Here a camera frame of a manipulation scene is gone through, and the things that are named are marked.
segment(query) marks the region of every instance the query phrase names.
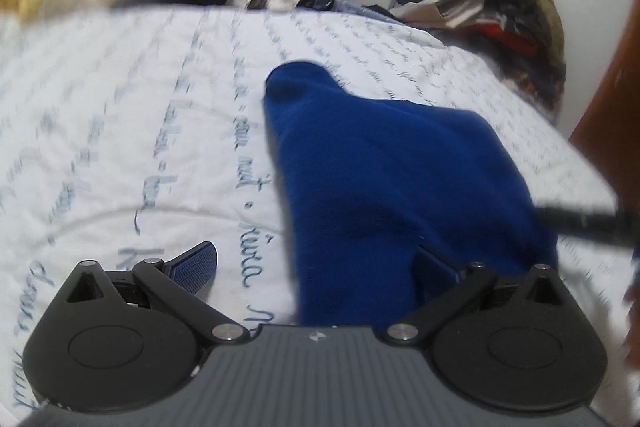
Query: folded blue fabric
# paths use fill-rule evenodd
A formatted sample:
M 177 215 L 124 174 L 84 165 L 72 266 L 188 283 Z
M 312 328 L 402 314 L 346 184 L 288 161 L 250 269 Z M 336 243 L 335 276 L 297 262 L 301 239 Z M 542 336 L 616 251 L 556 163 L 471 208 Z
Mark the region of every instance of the folded blue fabric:
M 293 218 L 301 325 L 383 328 L 414 311 L 421 243 L 505 275 L 558 265 L 557 236 L 477 114 L 359 98 L 309 62 L 273 70 L 264 107 Z

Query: wooden furniture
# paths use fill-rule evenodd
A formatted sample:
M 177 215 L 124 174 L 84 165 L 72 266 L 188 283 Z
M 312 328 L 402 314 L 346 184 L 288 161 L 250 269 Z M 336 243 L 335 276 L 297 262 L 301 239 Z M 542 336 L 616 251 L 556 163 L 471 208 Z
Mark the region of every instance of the wooden furniture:
M 625 208 L 640 210 L 640 0 L 570 142 L 601 172 Z

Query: blue garment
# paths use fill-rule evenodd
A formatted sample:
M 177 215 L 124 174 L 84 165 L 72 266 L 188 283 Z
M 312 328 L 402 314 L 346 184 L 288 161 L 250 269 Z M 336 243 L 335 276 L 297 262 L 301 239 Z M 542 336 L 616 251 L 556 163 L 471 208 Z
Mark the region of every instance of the blue garment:
M 558 265 L 557 236 L 477 114 L 358 98 L 309 62 L 273 70 L 264 106 L 293 218 L 301 325 L 379 329 L 414 311 L 420 243 L 505 275 Z

